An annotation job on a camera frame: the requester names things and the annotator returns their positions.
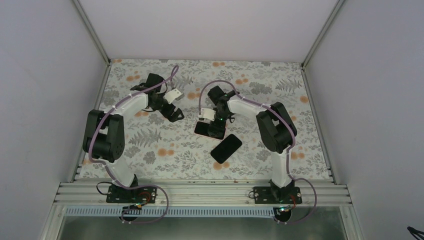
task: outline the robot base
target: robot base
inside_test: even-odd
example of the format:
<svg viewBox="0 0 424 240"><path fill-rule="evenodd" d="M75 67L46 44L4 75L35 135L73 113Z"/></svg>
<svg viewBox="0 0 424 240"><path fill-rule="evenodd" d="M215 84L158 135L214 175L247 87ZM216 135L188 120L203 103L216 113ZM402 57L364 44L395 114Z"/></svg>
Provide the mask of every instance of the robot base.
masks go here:
<svg viewBox="0 0 424 240"><path fill-rule="evenodd" d="M255 204L293 204L294 202L291 196L296 200L296 204L302 203L301 189L296 186L280 201L276 200L273 196L270 186L255 186L253 188L253 196Z"/></svg>
<svg viewBox="0 0 424 240"><path fill-rule="evenodd" d="M131 187L138 186L137 177L134 175L134 180L132 181ZM146 195L144 193L150 194L149 202L147 204L154 204L157 194L156 187L146 186L137 188L134 190L127 190L115 184L112 184L107 191L106 203L108 204L138 204L146 202Z"/></svg>

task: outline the white enclosure wall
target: white enclosure wall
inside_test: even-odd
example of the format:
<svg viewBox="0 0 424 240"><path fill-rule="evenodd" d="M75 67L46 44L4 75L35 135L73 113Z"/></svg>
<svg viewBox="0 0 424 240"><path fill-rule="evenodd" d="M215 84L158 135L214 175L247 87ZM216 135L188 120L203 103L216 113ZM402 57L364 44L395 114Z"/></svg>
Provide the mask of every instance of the white enclosure wall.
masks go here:
<svg viewBox="0 0 424 240"><path fill-rule="evenodd" d="M366 239L424 230L424 1L348 0L307 66Z"/></svg>
<svg viewBox="0 0 424 240"><path fill-rule="evenodd" d="M303 62L337 0L80 0L110 58Z"/></svg>
<svg viewBox="0 0 424 240"><path fill-rule="evenodd" d="M105 69L70 0L1 2L1 239L39 238Z"/></svg>

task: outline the floral tablecloth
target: floral tablecloth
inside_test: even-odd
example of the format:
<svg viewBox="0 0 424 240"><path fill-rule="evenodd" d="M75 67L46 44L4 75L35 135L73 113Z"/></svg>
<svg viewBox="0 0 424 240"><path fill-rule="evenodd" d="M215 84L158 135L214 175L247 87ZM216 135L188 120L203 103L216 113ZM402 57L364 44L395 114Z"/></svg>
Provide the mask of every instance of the floral tablecloth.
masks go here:
<svg viewBox="0 0 424 240"><path fill-rule="evenodd" d="M217 163L211 150L220 141L194 134L198 101L202 87L212 80L232 82L248 99L285 105L297 128L297 145L292 150L290 168L295 177L328 179L314 118L305 90L301 67L290 62L206 61L114 59L100 109L107 109L124 98L130 88L145 82L149 73L167 78L174 65L174 78L184 98L174 101L185 118L171 123L159 112L139 111L125 126L125 150L122 159L143 179L231 179L269 180L272 174L271 153L261 142L255 120L235 115L227 123L226 136L236 135L242 146L224 163ZM218 83L225 91L231 88ZM212 107L206 94L202 106ZM99 164L91 164L87 155L80 178L106 178Z"/></svg>

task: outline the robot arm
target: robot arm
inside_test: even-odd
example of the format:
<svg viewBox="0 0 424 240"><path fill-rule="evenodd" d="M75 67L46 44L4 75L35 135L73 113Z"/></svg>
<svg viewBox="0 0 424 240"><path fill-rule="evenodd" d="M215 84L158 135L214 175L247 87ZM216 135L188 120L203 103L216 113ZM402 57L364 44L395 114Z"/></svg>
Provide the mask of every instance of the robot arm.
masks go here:
<svg viewBox="0 0 424 240"><path fill-rule="evenodd" d="M142 91L163 80L159 75L150 73L146 83L134 86L131 90ZM101 159L116 180L125 187L132 187L135 184L135 175L124 160L119 160L125 147L124 124L138 111L147 107L150 107L153 111L158 110L170 122L184 118L181 109L175 110L176 107L172 104L174 100L183 97L183 94L178 89L166 93L159 93L160 90L161 87L157 87L148 92L131 96L131 99L116 108L101 126L102 130L107 127L107 133L99 133L93 145L92 156ZM85 152L89 151L94 132L100 120L105 116L105 112L108 111L109 109L107 111L94 109L88 113L82 146Z"/></svg>
<svg viewBox="0 0 424 240"><path fill-rule="evenodd" d="M260 137L265 147L271 151L272 177L271 192L276 200L287 197L294 187L294 181L288 176L286 168L286 150L292 142L292 136L283 123L264 106L271 108L279 114L290 126L294 135L297 130L286 108L280 102L272 105L257 106L236 97L234 91L224 93L219 86L213 87L207 94L215 104L214 109L202 108L200 119L209 119L208 134L211 137L222 137L225 132L226 120L235 114L256 119Z"/></svg>

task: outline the phone screen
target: phone screen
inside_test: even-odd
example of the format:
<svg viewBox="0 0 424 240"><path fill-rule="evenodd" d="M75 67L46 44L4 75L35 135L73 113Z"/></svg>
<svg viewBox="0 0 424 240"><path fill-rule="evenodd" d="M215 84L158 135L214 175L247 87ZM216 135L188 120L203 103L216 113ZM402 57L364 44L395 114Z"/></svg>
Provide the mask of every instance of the phone screen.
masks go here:
<svg viewBox="0 0 424 240"><path fill-rule="evenodd" d="M195 134L202 135L202 136L205 136L205 137L212 138L208 134L208 128L209 128L209 123L198 121L196 123L196 127L194 128L194 133ZM217 137L213 137L213 138L214 139L223 140L224 139L224 135L222 137L219 137L219 138L217 138Z"/></svg>
<svg viewBox="0 0 424 240"><path fill-rule="evenodd" d="M210 152L210 155L218 163L223 164L241 146L242 141L234 134L230 134Z"/></svg>

